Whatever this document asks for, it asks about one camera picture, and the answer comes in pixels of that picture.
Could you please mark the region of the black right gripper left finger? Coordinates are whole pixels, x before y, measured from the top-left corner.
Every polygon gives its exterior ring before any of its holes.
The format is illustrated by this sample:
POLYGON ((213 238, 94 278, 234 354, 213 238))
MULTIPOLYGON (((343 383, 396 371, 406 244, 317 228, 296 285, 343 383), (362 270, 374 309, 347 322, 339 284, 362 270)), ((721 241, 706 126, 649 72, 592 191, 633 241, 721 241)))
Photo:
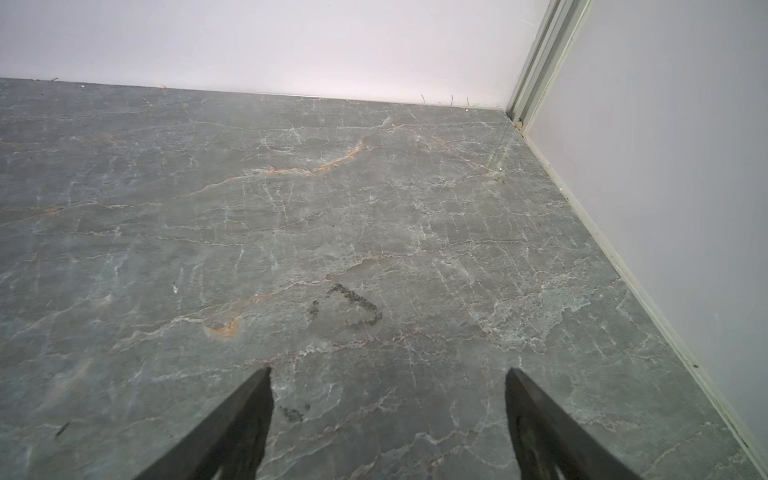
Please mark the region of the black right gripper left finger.
POLYGON ((254 479, 274 411, 271 369, 254 372, 139 479, 254 479))

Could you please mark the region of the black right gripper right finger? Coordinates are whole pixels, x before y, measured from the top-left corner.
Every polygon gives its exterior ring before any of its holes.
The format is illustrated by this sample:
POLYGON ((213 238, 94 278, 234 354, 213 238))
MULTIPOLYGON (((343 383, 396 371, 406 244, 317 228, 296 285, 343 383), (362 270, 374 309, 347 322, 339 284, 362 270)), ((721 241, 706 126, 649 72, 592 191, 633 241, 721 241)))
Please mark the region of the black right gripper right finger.
POLYGON ((528 375, 505 377, 508 429, 522 479, 637 479, 528 375))

